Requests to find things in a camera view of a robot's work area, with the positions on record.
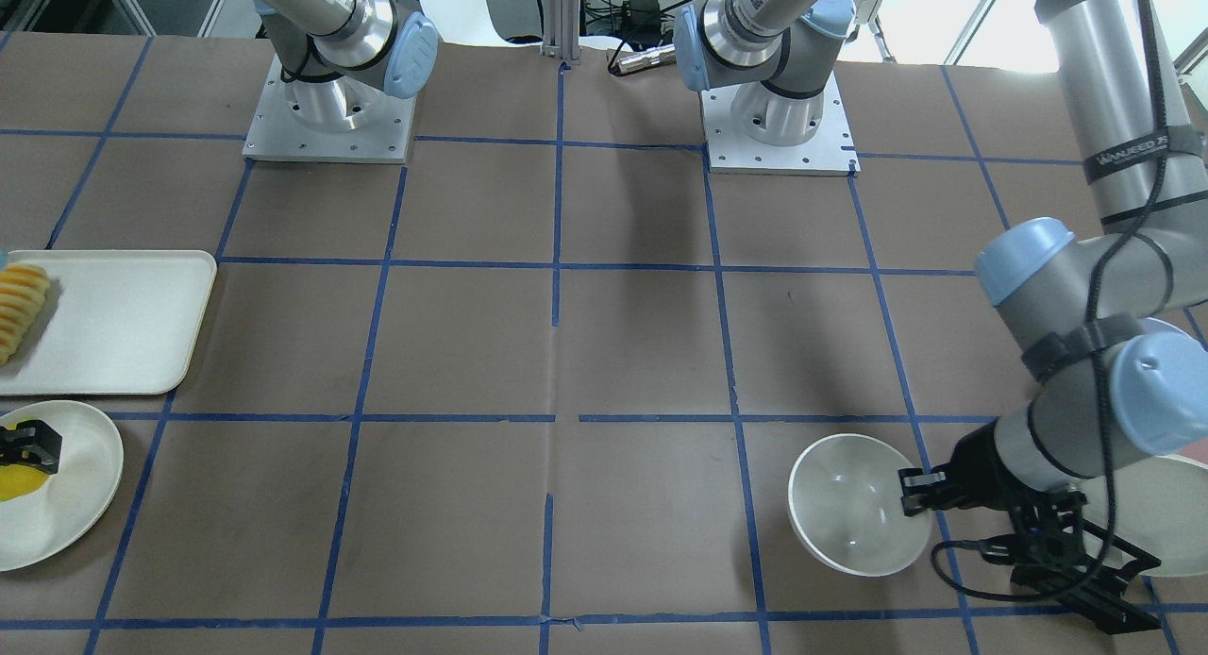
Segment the yellow lemon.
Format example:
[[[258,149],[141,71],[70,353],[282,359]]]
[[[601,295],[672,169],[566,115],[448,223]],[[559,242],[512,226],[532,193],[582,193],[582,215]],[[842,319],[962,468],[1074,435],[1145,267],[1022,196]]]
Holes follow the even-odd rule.
[[[27,464],[0,466],[0,500],[8,503],[22,495],[31,495],[50,480],[50,474]]]

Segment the white bowl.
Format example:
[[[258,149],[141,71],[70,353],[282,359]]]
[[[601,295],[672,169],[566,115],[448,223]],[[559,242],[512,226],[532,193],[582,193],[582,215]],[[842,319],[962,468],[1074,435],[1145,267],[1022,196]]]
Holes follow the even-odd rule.
[[[920,560],[931,544],[931,512],[906,514],[900,450],[860,434],[815,440],[788,476],[788,516],[798,543],[829,568],[883,578]]]

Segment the white round plate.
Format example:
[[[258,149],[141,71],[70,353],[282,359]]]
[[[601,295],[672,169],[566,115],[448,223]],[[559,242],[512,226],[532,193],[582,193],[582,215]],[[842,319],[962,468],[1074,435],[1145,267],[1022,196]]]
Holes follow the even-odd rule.
[[[30,495],[1,504],[1,569],[33,566],[65,550],[100,520],[124,473],[124,444],[108,415],[87,404],[48,400],[2,415],[40,419],[63,436],[60,468]]]

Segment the white rectangular tray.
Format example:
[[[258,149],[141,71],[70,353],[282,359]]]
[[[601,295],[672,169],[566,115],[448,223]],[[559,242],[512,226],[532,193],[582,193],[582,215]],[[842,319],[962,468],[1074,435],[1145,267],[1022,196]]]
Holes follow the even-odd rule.
[[[50,276],[4,396],[159,395],[186,377],[216,279],[202,250],[19,250]]]

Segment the sliced yellow pineapple toy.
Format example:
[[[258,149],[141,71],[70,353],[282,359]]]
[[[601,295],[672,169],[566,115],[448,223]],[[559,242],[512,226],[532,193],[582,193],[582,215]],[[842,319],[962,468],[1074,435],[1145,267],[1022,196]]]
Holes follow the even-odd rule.
[[[1,365],[8,363],[46,305],[50,276],[37,263],[8,263],[1,272]]]

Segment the silver flashlight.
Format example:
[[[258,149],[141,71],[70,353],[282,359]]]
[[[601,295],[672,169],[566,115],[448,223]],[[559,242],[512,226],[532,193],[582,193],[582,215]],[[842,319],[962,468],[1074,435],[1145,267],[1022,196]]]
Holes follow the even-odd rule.
[[[660,45],[660,47],[640,50],[640,52],[610,60],[608,73],[612,77],[629,77],[656,69],[656,66],[670,66],[674,64],[676,64],[676,47],[673,44],[664,44]]]

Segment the aluminium frame post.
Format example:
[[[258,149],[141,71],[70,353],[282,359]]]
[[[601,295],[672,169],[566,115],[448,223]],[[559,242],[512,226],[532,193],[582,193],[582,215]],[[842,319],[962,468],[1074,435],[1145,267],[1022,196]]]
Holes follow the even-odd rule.
[[[581,0],[540,0],[541,13],[541,53],[545,57],[561,60],[562,65],[579,64],[579,15]]]

